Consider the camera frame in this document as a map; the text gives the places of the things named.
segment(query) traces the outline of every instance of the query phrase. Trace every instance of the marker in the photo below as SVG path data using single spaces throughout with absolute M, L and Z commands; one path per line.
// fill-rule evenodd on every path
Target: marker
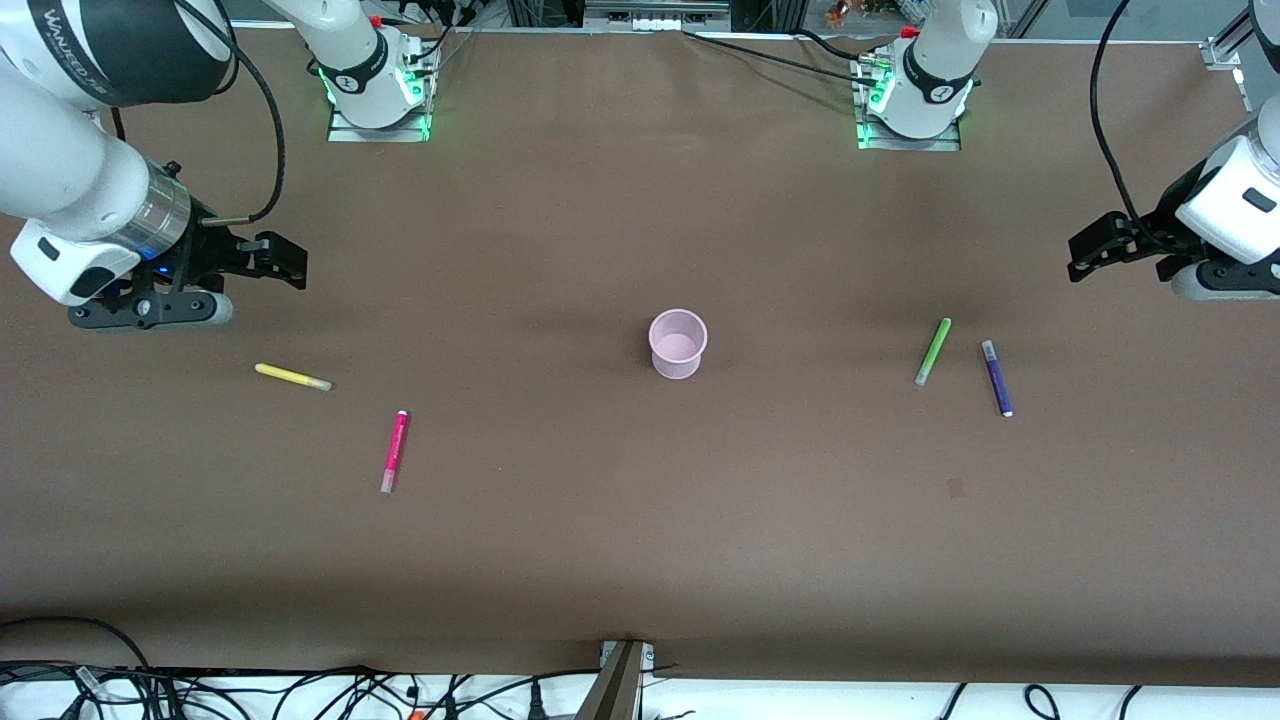
M 1005 387 L 1005 374 L 1000 372 L 996 346 L 989 340 L 982 341 L 982 356 L 987 359 L 987 374 L 991 375 L 991 389 L 996 391 L 996 404 L 1000 405 L 1000 414 L 1005 418 L 1012 418 L 1014 404 L 1009 400 L 1009 388 Z
M 259 363 L 257 365 L 253 365 L 253 369 L 271 378 L 287 380 L 291 383 L 298 383 L 300 386 L 314 387 L 316 389 L 323 389 L 324 392 L 329 392 L 330 389 L 333 389 L 333 383 L 330 383 L 329 380 L 321 380 L 319 378 L 303 375 L 302 373 L 294 373 L 293 370 L 285 370 L 284 368 L 268 365 L 266 363 Z
M 392 445 L 387 448 L 387 468 L 383 470 L 383 492 L 392 492 L 396 486 L 396 473 L 399 471 L 399 454 L 404 450 L 404 430 L 408 428 L 408 411 L 396 414 L 396 427 L 392 428 Z
M 942 341 L 947 340 L 947 332 L 951 331 L 951 318 L 942 318 L 938 323 L 938 332 L 933 333 L 933 342 L 929 343 L 929 351 L 924 354 L 924 363 L 920 363 L 920 372 L 915 374 L 915 384 L 924 387 L 924 380 L 929 379 L 929 372 L 933 370 L 933 361 L 938 359 L 938 351 L 942 350 Z

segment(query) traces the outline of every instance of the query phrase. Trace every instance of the metal bracket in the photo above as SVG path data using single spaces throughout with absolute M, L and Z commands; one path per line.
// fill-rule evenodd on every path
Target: metal bracket
M 653 646 L 641 641 L 611 641 L 600 646 L 604 666 L 591 683 L 575 720 L 635 720 L 640 676 L 653 670 Z
M 1240 67 L 1240 45 L 1253 37 L 1253 20 L 1249 9 L 1240 10 L 1217 35 L 1208 36 L 1199 44 L 1204 67 L 1211 70 L 1233 70 Z
M 1018 17 L 1018 20 L 1015 20 L 1012 26 L 1007 28 L 1005 37 L 1015 37 L 1019 40 L 1027 37 L 1027 33 L 1032 31 L 1032 26 L 1034 26 L 1036 20 L 1038 20 L 1041 14 L 1044 13 L 1044 8 L 1048 6 L 1048 3 L 1050 0 L 1030 0 L 1030 3 L 1027 4 L 1027 9 L 1023 10 L 1023 14 Z M 1001 18 L 1011 17 L 1007 13 L 1009 9 L 1005 8 L 1005 10 L 1006 12 L 1001 13 L 1000 17 Z
M 927 140 L 902 137 L 891 131 L 884 120 L 868 110 L 873 100 L 878 100 L 877 92 L 893 82 L 893 56 L 884 47 L 877 47 L 870 53 L 863 53 L 858 60 L 849 61 L 849 70 L 854 77 L 872 78 L 878 86 L 867 87 L 851 83 L 854 88 L 854 122 L 858 127 L 858 147 L 861 150 L 919 150 L 927 152 L 955 152 L 960 150 L 960 122 L 951 120 L 942 135 Z
M 410 46 L 411 53 L 421 51 L 421 40 Z M 431 113 L 435 109 L 435 88 L 440 77 L 440 56 L 443 49 L 436 47 L 430 55 L 404 67 L 406 91 L 421 96 L 422 102 L 410 110 L 398 122 L 384 128 L 362 128 L 351 124 L 342 117 L 329 92 L 329 142 L 426 142 L 431 137 Z

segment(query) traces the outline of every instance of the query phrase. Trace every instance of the mounting plate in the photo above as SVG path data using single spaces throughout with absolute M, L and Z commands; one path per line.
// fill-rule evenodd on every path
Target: mounting plate
M 421 105 L 410 110 L 399 122 L 384 128 L 353 126 L 334 106 L 329 115 L 329 142 L 426 142 L 431 137 L 431 111 L 435 109 L 440 54 L 442 49 L 436 47 L 426 58 L 404 68 L 406 74 L 422 74 L 404 81 L 410 92 L 422 95 Z M 329 105 L 333 105 L 333 96 L 329 97 Z
M 892 54 L 888 46 L 864 53 L 858 60 L 849 61 L 854 77 L 884 81 L 886 72 L 892 67 Z M 927 152 L 955 152 L 960 150 L 960 122 L 951 120 L 947 129 L 937 137 L 915 140 L 902 137 L 888 129 L 879 117 L 868 111 L 870 97 L 877 88 L 851 83 L 854 88 L 854 120 L 858 126 L 858 147 L 860 150 L 916 150 Z

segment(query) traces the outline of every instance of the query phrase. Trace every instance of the yellow marker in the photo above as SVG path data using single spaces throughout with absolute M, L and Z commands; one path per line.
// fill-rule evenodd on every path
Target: yellow marker
M 268 365 L 266 363 L 259 363 L 253 365 L 253 369 L 264 375 L 270 375 L 276 379 L 288 380 L 291 383 L 298 383 L 300 386 L 314 387 L 316 389 L 323 389 L 329 392 L 333 389 L 333 383 L 329 380 L 321 380 L 319 378 L 312 378 L 303 375 L 302 373 L 294 373 L 293 370 L 285 370 L 284 368 L 276 368 L 275 365 Z

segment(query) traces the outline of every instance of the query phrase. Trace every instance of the green marker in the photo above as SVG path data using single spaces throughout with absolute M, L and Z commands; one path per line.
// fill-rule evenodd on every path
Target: green marker
M 933 369 L 933 361 L 938 359 L 938 351 L 942 350 L 942 342 L 947 340 L 950 331 L 951 318 L 942 318 L 942 322 L 938 323 L 938 332 L 933 333 L 929 351 L 924 354 L 924 363 L 920 363 L 920 372 L 915 374 L 915 384 L 924 387 L 924 382 L 929 379 L 929 370 Z

